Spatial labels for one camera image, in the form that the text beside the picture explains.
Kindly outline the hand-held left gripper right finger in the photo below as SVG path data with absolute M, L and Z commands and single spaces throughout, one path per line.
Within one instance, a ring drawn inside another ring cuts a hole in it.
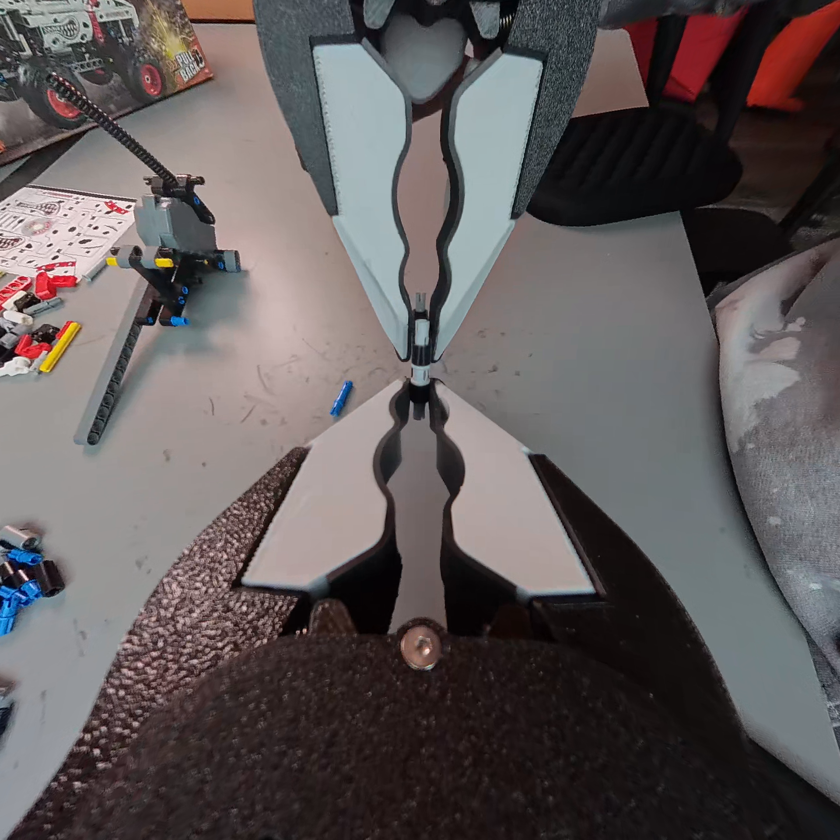
M 448 492 L 440 573 L 449 632 L 480 635 L 508 605 L 597 599 L 533 452 L 441 381 L 430 388 L 429 424 Z

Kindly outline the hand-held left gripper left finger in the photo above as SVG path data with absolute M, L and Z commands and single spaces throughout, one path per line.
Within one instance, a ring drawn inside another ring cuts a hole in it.
M 402 460 L 407 381 L 394 381 L 315 437 L 240 578 L 291 595 L 302 621 L 340 601 L 362 634 L 386 634 L 402 577 L 387 487 Z

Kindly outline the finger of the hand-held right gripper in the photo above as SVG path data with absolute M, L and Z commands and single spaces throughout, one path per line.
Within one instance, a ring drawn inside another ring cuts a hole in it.
M 312 49 L 337 212 L 332 223 L 386 337 L 410 354 L 408 244 L 396 203 L 412 138 L 411 103 L 366 40 Z
M 496 50 L 455 90 L 442 145 L 455 166 L 442 228 L 446 290 L 437 304 L 433 359 L 456 335 L 515 226 L 513 204 L 543 63 Z

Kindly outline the black beam and axle assembly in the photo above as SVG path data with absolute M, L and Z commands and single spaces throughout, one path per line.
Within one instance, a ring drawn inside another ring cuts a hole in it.
M 431 394 L 432 364 L 431 322 L 426 303 L 426 293 L 417 292 L 413 310 L 413 347 L 411 355 L 411 379 L 409 396 L 413 409 L 413 420 L 425 418 L 426 407 Z

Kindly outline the grey desk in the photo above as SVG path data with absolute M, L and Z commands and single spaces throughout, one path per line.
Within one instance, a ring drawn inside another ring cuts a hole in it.
M 256 27 L 200 24 L 214 78 L 129 115 L 204 199 L 245 273 L 192 326 L 145 332 L 101 444 L 73 443 L 133 281 L 108 269 L 60 316 L 56 371 L 2 378 L 2 524 L 42 528 L 64 593 L 2 638 L 15 714 L 2 838 L 88 719 L 123 636 L 183 550 L 291 448 L 401 376 L 308 175 Z M 760 557 L 720 426 L 717 342 L 679 216 L 587 229 L 518 221 L 440 377 L 572 478 L 655 562 L 750 736 L 838 798 L 838 753 L 800 624 Z

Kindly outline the black mesh chair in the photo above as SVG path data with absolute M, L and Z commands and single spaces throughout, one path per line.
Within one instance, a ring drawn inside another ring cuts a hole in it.
M 614 224 L 714 204 L 742 178 L 727 142 L 669 108 L 573 118 L 528 205 L 562 227 Z

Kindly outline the printed toy box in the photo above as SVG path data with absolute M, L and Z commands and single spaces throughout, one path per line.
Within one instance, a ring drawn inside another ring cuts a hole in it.
M 51 73 L 113 119 L 214 76 L 182 2 L 2 1 L 2 165 L 95 127 Z

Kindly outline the partly built toy chassis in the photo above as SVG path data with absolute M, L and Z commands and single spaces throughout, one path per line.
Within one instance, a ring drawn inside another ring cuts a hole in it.
M 145 328 L 184 328 L 192 288 L 209 272 L 238 273 L 237 250 L 217 247 L 215 216 L 196 194 L 201 176 L 145 178 L 149 191 L 133 210 L 141 242 L 110 249 L 109 267 L 136 276 L 129 304 L 114 333 L 95 385 L 74 435 L 76 445 L 98 445 L 117 405 L 123 378 Z

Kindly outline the sticker sheet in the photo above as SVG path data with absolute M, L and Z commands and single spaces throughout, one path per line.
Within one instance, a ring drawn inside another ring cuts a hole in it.
M 1 202 L 1 271 L 35 278 L 53 266 L 93 280 L 133 225 L 136 200 L 28 185 Z

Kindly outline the pile of blue black pins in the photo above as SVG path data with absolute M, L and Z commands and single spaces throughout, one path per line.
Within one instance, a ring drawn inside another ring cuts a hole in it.
M 1 636 L 14 630 L 18 615 L 65 589 L 55 561 L 45 556 L 41 535 L 11 524 L 1 527 Z

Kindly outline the yellow technic beam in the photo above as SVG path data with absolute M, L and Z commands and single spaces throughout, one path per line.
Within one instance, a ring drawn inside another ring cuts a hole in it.
M 53 343 L 49 352 L 44 356 L 43 360 L 38 365 L 38 373 L 46 375 L 51 373 L 62 357 L 67 353 L 69 347 L 78 336 L 82 329 L 82 324 L 76 321 L 68 321 L 59 331 L 56 341 Z

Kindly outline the orange object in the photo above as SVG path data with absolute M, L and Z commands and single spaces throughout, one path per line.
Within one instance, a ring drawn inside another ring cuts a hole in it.
M 665 84 L 667 98 L 696 102 L 712 71 L 718 68 L 725 48 L 732 46 L 746 8 L 729 17 L 699 15 L 697 22 L 686 24 Z M 782 29 L 776 33 L 778 24 L 771 24 L 773 37 L 749 90 L 749 107 L 783 112 L 802 110 L 803 103 L 794 98 L 794 92 L 837 32 L 838 8 L 838 2 L 782 2 L 779 11 Z M 656 18 L 652 18 L 623 28 L 631 37 L 644 81 L 648 79 L 656 27 Z

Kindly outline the pile of red white parts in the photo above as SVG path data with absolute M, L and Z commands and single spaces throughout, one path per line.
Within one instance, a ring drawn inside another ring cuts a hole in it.
M 34 268 L 30 276 L 19 275 L 11 280 L 2 280 L 2 377 L 40 375 L 39 363 L 68 322 L 58 326 L 45 318 L 56 314 L 64 303 L 60 293 L 76 287 L 78 281 L 73 261 L 48 263 Z

